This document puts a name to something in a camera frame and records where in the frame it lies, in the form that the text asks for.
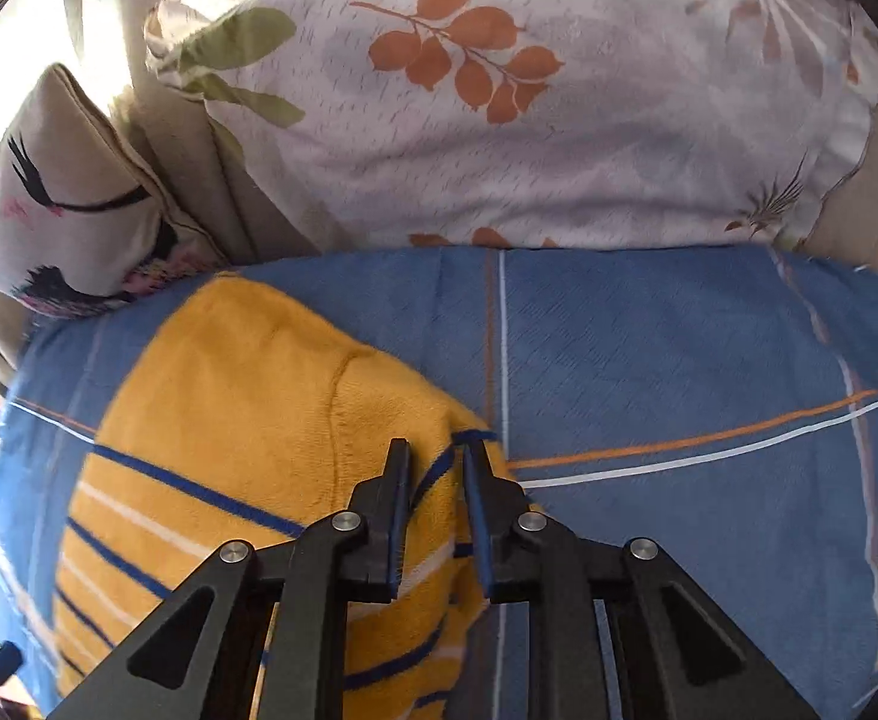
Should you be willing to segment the yellow striped knit sweater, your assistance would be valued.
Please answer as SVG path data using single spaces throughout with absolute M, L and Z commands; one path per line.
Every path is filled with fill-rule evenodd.
M 231 539 L 284 543 L 345 509 L 410 444 L 397 600 L 348 614 L 345 712 L 442 718 L 485 611 L 462 460 L 498 441 L 466 406 L 290 296 L 221 277 L 164 322 L 107 408 L 71 495 L 53 585 L 57 691 L 91 671 Z

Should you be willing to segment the blue plaid bed sheet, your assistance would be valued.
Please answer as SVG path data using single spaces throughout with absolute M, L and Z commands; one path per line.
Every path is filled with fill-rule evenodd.
M 42 710 L 68 507 L 117 390 L 216 278 L 304 305 L 466 406 L 499 475 L 585 538 L 657 541 L 825 718 L 878 691 L 878 275 L 763 247 L 395 250 L 187 281 L 32 337 L 0 413 L 0 639 Z M 519 718 L 488 605 L 442 718 Z

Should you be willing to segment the beige curtain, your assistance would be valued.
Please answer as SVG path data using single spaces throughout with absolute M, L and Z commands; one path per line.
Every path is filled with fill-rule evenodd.
M 149 73 L 143 26 L 160 2 L 64 0 L 81 86 L 231 262 L 314 254 L 218 142 L 205 108 Z

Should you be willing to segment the cream bird print pillow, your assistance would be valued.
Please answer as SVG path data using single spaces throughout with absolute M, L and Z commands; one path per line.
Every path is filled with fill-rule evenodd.
M 0 142 L 0 293 L 97 316 L 225 263 L 67 67 L 47 68 Z

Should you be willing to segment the white leaf print pillow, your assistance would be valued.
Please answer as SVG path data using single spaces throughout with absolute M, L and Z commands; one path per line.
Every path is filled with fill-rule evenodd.
M 854 0 L 164 0 L 145 41 L 323 252 L 798 244 L 878 103 Z

